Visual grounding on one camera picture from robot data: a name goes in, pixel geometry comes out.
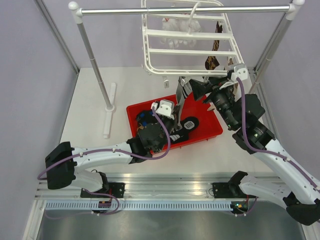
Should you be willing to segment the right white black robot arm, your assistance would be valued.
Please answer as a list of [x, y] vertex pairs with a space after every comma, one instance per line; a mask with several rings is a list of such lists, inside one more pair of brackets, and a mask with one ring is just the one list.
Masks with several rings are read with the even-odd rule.
[[260, 122], [265, 113], [256, 94], [246, 93], [238, 78], [241, 97], [236, 100], [234, 86], [223, 87], [225, 78], [208, 82], [189, 81], [196, 101], [213, 103], [236, 144], [266, 164], [284, 182], [284, 186], [264, 182], [248, 173], [238, 171], [229, 180], [228, 192], [235, 198], [243, 194], [274, 203], [302, 225], [310, 226], [320, 220], [320, 182], [282, 147], [275, 135]]

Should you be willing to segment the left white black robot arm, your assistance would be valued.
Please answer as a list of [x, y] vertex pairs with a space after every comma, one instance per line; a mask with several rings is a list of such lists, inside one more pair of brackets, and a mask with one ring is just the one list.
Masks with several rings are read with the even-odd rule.
[[105, 173], [91, 168], [106, 165], [131, 165], [156, 160], [154, 155], [168, 147], [175, 120], [156, 116], [156, 123], [149, 123], [135, 137], [104, 148], [73, 147], [69, 141], [61, 142], [45, 158], [45, 175], [49, 190], [72, 186], [82, 188], [103, 198], [110, 185]]

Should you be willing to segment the beige brown striped sock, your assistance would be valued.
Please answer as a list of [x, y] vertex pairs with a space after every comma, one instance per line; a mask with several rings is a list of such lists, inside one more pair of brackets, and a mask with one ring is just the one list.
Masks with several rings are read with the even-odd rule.
[[240, 97], [241, 97], [241, 91], [240, 91], [240, 87], [239, 87], [239, 84], [234, 84], [233, 85], [233, 97], [234, 97], [234, 100], [237, 101]]

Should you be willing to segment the black blue sock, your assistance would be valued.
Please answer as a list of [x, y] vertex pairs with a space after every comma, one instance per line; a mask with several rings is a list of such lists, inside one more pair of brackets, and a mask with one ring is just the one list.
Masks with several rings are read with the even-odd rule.
[[157, 120], [153, 116], [153, 112], [151, 110], [143, 110], [136, 115], [137, 121], [137, 130], [144, 129], [148, 124], [156, 123]]
[[199, 126], [199, 120], [195, 116], [186, 117], [180, 123], [181, 128], [179, 130], [174, 130], [170, 134], [170, 143], [172, 145], [188, 141], [189, 133], [194, 131]]

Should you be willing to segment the white clip sock hanger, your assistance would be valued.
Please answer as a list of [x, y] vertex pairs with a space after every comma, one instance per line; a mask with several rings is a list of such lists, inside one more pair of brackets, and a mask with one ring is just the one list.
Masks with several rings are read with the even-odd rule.
[[143, 14], [141, 21], [142, 67], [149, 75], [223, 77], [244, 63], [224, 12]]

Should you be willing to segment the grey striped sock back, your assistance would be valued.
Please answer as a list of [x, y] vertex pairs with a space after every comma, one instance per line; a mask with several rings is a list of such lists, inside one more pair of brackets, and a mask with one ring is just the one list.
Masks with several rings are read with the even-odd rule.
[[189, 81], [190, 81], [190, 78], [187, 78], [185, 76], [180, 76], [178, 78], [178, 85], [175, 93], [175, 98], [177, 103], [173, 110], [173, 113], [175, 115], [175, 120], [176, 120], [175, 130], [180, 130], [182, 128], [181, 115], [182, 115], [183, 107], [185, 104], [185, 100], [193, 91]]

